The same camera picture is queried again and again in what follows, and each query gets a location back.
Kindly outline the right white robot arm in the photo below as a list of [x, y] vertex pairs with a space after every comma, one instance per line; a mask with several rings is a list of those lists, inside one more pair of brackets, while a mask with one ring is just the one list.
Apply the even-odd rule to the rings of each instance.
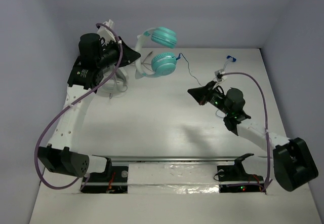
[[253, 121], [244, 111], [246, 101], [240, 89], [230, 88], [224, 92], [219, 83], [210, 81], [187, 92], [199, 105], [209, 103], [224, 113], [223, 122], [228, 131], [266, 151], [264, 160], [253, 153], [236, 158], [232, 169], [224, 172], [224, 177], [235, 176], [237, 180], [245, 180], [252, 172], [258, 175], [265, 173], [265, 187], [275, 180], [288, 192], [318, 177], [319, 172], [306, 141], [300, 137], [291, 139], [271, 133], [268, 122], [261, 125]]

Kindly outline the teal over-ear headphones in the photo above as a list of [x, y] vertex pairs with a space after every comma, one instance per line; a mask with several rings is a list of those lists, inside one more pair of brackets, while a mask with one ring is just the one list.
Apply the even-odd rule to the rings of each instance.
[[[149, 28], [142, 34], [137, 36], [137, 42], [135, 45], [135, 51], [140, 53], [143, 45], [150, 38], [151, 41], [162, 45], [164, 47], [173, 49], [177, 44], [176, 33], [165, 27]], [[142, 66], [141, 57], [135, 61], [135, 79], [147, 78], [158, 78], [168, 76], [172, 74], [177, 65], [177, 57], [174, 53], [165, 52], [155, 55], [151, 60], [152, 74], [147, 74]]]

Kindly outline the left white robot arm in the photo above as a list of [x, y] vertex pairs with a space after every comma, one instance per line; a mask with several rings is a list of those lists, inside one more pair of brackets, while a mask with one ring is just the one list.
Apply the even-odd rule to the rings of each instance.
[[[97, 33], [80, 37], [79, 55], [67, 81], [63, 109], [47, 125], [34, 150], [35, 169], [40, 179], [43, 178], [40, 163], [52, 173], [77, 178], [92, 173], [100, 180], [112, 177], [109, 158], [79, 153], [83, 123], [98, 89], [113, 78], [120, 67], [140, 58], [140, 54], [127, 46], [120, 36], [112, 36], [109, 40]], [[41, 146], [44, 135], [54, 123], [57, 126], [47, 146]]]

